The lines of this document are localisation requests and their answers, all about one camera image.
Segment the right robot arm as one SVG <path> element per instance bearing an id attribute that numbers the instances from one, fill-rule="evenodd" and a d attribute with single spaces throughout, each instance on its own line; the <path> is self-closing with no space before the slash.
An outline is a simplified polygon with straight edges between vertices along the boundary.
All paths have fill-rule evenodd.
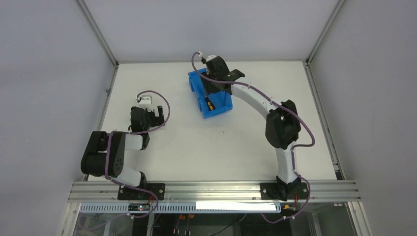
<path id="1" fill-rule="evenodd" d="M 210 55 L 202 57 L 201 62 L 206 66 L 206 72 L 200 77 L 208 82 L 209 87 L 243 100 L 266 120 L 265 137 L 275 148 L 278 163 L 277 184 L 266 192 L 273 199 L 287 201 L 301 183 L 296 174 L 294 154 L 301 130 L 295 103 L 287 100 L 276 104 L 270 96 L 253 86 L 241 71 L 230 70 L 222 57 Z"/>

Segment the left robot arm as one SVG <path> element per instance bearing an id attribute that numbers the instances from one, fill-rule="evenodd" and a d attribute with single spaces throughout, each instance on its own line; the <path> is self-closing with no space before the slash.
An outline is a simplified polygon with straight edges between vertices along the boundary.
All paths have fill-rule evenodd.
<path id="1" fill-rule="evenodd" d="M 115 131 L 93 131 L 81 160 L 81 171 L 94 177 L 109 177 L 121 183 L 148 189 L 146 175 L 124 165 L 127 151 L 145 150 L 148 147 L 149 131 L 165 121 L 163 107 L 155 109 L 134 106 L 130 112 L 132 134 Z"/>

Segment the black yellow screwdriver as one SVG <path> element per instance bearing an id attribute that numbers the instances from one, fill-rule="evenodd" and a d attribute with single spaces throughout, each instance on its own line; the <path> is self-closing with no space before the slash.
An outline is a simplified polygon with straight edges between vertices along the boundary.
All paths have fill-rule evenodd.
<path id="1" fill-rule="evenodd" d="M 213 103 L 210 101 L 210 99 L 208 97 L 205 97 L 205 102 L 206 102 L 206 104 L 208 106 L 208 109 L 210 111 L 215 110 L 215 106 L 213 105 Z"/>

